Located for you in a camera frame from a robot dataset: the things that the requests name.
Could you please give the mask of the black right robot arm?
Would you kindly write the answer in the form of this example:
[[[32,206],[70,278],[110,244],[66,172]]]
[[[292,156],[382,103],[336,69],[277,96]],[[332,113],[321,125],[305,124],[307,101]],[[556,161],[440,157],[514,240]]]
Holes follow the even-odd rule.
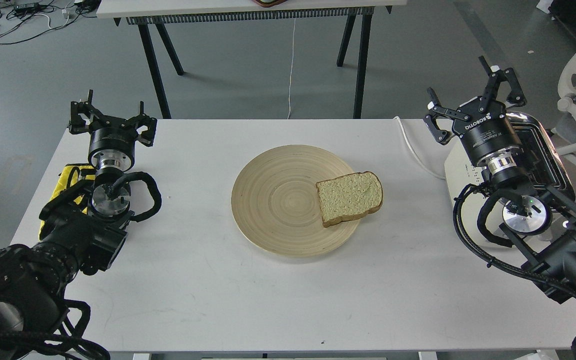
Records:
[[[576,299],[576,201],[570,178],[551,137],[535,117],[513,111],[526,96],[513,68],[478,61],[487,76],[481,95],[450,109],[434,89],[423,121],[434,140],[460,141],[482,180],[464,185],[454,198],[452,219],[457,237],[474,255],[512,276],[533,282],[549,299]],[[483,239],[515,248],[525,258],[511,265],[481,248],[467,232],[463,207],[472,194],[484,202],[475,213]],[[570,347],[576,359],[576,337]]]

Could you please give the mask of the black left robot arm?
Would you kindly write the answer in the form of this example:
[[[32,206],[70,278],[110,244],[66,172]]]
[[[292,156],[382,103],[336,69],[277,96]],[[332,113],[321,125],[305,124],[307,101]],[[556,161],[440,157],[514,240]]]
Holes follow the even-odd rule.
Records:
[[[131,171],[135,146],[151,147],[157,120],[146,114],[103,114],[87,100],[70,104],[68,131],[90,136],[87,164],[76,164],[64,189],[39,212],[33,246],[0,249],[0,360],[35,352],[68,360],[109,360],[110,353],[83,334],[91,309],[66,298],[78,274],[107,271],[125,244],[126,228],[153,217],[162,194],[153,177]]]

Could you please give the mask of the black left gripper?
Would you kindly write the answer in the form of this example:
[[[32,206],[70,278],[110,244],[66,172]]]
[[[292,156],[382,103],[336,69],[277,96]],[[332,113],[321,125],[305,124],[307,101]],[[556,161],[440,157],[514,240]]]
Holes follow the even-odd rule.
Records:
[[[91,133],[87,159],[93,167],[132,168],[136,143],[154,145],[158,119],[146,114],[144,101],[139,102],[139,113],[128,119],[99,118],[99,110],[92,104],[93,95],[90,89],[87,100],[71,101],[70,134]]]

